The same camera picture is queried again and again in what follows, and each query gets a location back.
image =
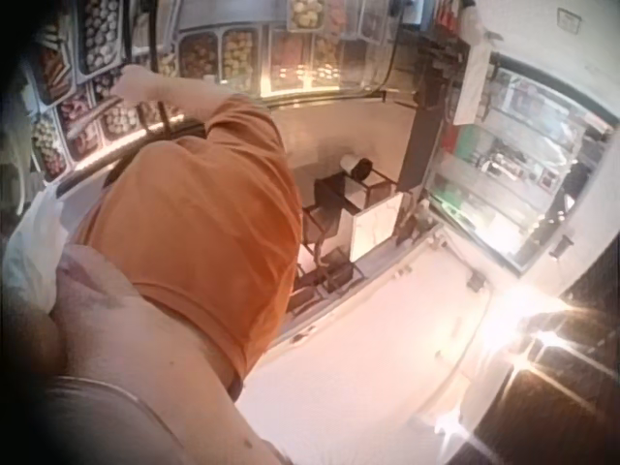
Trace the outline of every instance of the white plastic bag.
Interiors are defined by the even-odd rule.
[[[6,291],[46,313],[56,301],[56,267],[69,235],[60,224],[61,211],[55,186],[37,194],[9,239],[2,262]]]

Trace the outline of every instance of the food tray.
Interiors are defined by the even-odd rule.
[[[150,59],[148,53],[137,56],[136,62],[150,69]],[[159,54],[158,66],[159,73],[162,76],[166,76],[168,78],[178,77],[178,60],[175,53],[171,52]],[[144,120],[146,121],[147,125],[150,126],[152,124],[162,122],[157,102],[143,103],[141,104],[141,106],[142,111],[144,112]],[[174,107],[172,105],[164,104],[164,108],[166,109],[166,114],[168,115],[168,118],[181,114],[180,108]]]
[[[244,39],[236,39],[236,45],[246,44],[241,46],[241,49],[227,49],[230,36],[235,35],[238,37],[243,34]],[[252,44],[247,46],[247,41],[251,40]],[[238,76],[233,75],[233,69],[227,66],[227,53],[234,54],[236,52],[242,52],[245,49],[244,58],[239,56],[231,56],[231,61],[239,63],[241,65],[237,69],[244,69],[242,67],[245,64],[245,69],[250,70],[249,76],[240,74]],[[252,26],[231,26],[222,30],[222,40],[220,41],[220,75],[221,82],[226,83],[231,89],[244,92],[250,95],[259,95],[261,92],[261,32],[258,28]]]
[[[269,28],[269,82],[271,91],[303,88],[304,77],[308,71],[310,39],[310,35],[294,34],[284,27]],[[288,60],[284,60],[283,57],[287,53],[291,55],[294,53],[294,45],[288,43],[289,48],[287,48],[286,41],[298,41],[300,43],[298,63],[284,63]]]
[[[37,128],[42,122],[43,131],[39,133]],[[37,114],[32,119],[32,156],[47,184],[67,173],[70,165],[58,128],[58,120],[53,110]]]
[[[326,24],[326,11],[327,8],[327,0],[287,0],[287,29],[290,32],[320,32],[323,31],[323,28]],[[299,12],[296,12],[296,8],[304,8],[305,11],[301,12],[302,14],[307,14],[310,10],[313,10],[311,5],[320,5],[321,10],[317,12],[314,10],[314,13],[317,14],[317,23],[316,26],[301,26],[297,22],[297,17]]]
[[[58,95],[52,95],[50,93],[50,87],[47,85],[45,79],[44,65],[42,63],[43,58],[41,56],[46,52],[53,53],[53,50],[41,44],[35,43],[33,48],[28,53],[28,64],[26,65],[28,69],[26,71],[26,75],[30,76],[33,82],[33,88],[35,89],[37,100],[39,102],[39,111],[41,112],[45,112],[63,100],[69,98],[77,88],[76,71],[72,66],[70,47],[62,40],[57,44],[57,46],[59,50],[56,53],[59,54],[59,63],[62,64],[65,70],[59,74],[57,78],[60,81],[65,80],[67,82],[67,85],[65,86],[66,90],[61,90]]]
[[[123,37],[122,35],[122,24],[123,24],[122,3],[123,1],[129,1],[129,0],[83,0],[83,1],[74,0],[74,12],[75,12],[75,18],[76,18],[76,21],[75,21],[76,29],[74,33],[74,37],[76,38],[75,40],[76,45],[74,47],[74,50],[77,51],[76,76],[77,76],[78,84],[84,83],[92,79],[93,77],[98,76],[102,73],[105,73],[106,71],[109,71],[113,68],[116,68],[118,65],[120,65],[123,59],[123,56],[122,56],[123,54],[121,50],[122,37]],[[104,37],[105,37],[104,42],[102,44],[93,45],[93,47],[101,48],[101,46],[108,46],[107,56],[110,56],[110,59],[109,59],[109,62],[106,63],[102,55],[98,54],[98,57],[102,57],[102,60],[104,61],[102,62],[101,66],[91,71],[88,69],[88,66],[87,66],[87,61],[89,60],[88,58],[89,50],[87,49],[87,46],[86,46],[86,40],[90,38],[86,37],[86,34],[87,34],[86,21],[89,17],[93,17],[93,16],[87,15],[86,10],[91,8],[89,7],[89,5],[93,5],[93,4],[97,4],[100,7],[102,4],[106,4],[108,8],[108,14],[105,15],[105,20],[106,20],[106,24],[108,25],[108,30],[104,32],[102,30],[102,27],[104,26],[99,26],[99,32],[104,34]],[[116,5],[115,10],[112,10],[110,8],[113,4]],[[101,15],[102,14],[100,12],[98,19],[103,24]],[[93,42],[95,42],[96,37],[97,37],[97,34],[91,37],[93,39]]]
[[[357,35],[364,41],[379,44],[384,38],[389,2],[363,0]]]
[[[360,0],[329,0],[324,34],[333,34],[347,40],[356,39],[359,3]]]
[[[56,115],[60,124],[61,133],[67,134],[70,123],[95,107],[90,89],[90,83],[84,84],[77,92],[62,104],[56,107]],[[65,145],[69,155],[75,162],[92,155],[104,146],[103,132],[99,121],[90,123],[80,137],[75,140],[66,140]]]
[[[189,32],[181,35],[178,38],[177,47],[177,70],[183,78],[203,79],[205,76],[215,76],[216,81],[219,81],[219,63],[220,63],[220,36],[213,30],[201,30]],[[200,56],[197,59],[201,59],[203,63],[200,65],[192,66],[188,59],[190,52],[198,53],[192,50],[195,45],[201,45],[206,48],[206,56]],[[200,68],[210,67],[205,69],[204,73],[199,72]]]
[[[323,51],[323,47],[332,48],[332,51]],[[313,87],[327,87],[339,84],[343,49],[343,41],[320,35],[313,37],[311,68]]]
[[[120,68],[109,70],[108,72],[93,78],[92,98],[95,104],[99,104],[109,95],[109,90],[120,77]],[[135,108],[127,108],[122,102],[110,108],[100,117],[101,129],[106,140],[113,142],[124,138],[135,131],[141,129],[138,121],[138,112]],[[124,129],[116,131],[115,128],[124,126]]]

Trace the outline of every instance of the refrigerated display case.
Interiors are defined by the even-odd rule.
[[[387,0],[259,2],[247,9],[237,0],[214,11],[210,20],[205,15],[198,25],[197,17],[205,14],[205,9],[197,2],[160,3],[165,9],[156,30],[160,73],[213,78],[263,100],[270,108],[371,95],[387,77],[386,56],[394,50],[395,37],[385,33],[384,26],[397,24],[399,19],[388,16]],[[305,15],[306,10],[318,12],[316,23],[309,23],[313,27],[292,25],[291,20]],[[198,11],[190,21],[190,12]],[[255,12],[260,21],[248,20],[248,12]],[[146,143],[153,128],[164,123],[156,104],[142,104],[141,111],[118,104],[88,125],[77,139],[67,138],[77,118],[109,100],[109,90],[125,63],[131,60],[150,66],[144,48],[145,16],[135,2],[126,8],[123,0],[74,0],[37,35],[23,71],[34,90],[35,112],[57,126],[54,153],[61,156],[53,160],[70,161],[46,164],[39,149],[35,150],[36,166],[41,171],[47,166],[51,170],[46,172],[48,182],[81,171],[112,152],[113,157],[120,157],[123,146],[137,140]],[[368,16],[374,18],[370,21],[372,33],[366,27],[360,34]],[[131,50],[124,42],[126,22],[132,31],[130,44],[131,39],[136,41]],[[172,124],[184,120],[179,108],[165,106],[165,114]]]

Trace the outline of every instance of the orange t-shirt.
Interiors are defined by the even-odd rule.
[[[286,311],[301,206],[266,110],[231,97],[206,132],[144,147],[74,242],[202,330],[243,379]]]

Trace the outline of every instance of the white floor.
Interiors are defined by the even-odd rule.
[[[491,295],[467,289],[469,273],[443,249],[402,263],[302,345],[267,354],[239,409],[295,463],[437,463],[437,418],[460,405],[473,428],[506,374],[480,370],[472,340]]]

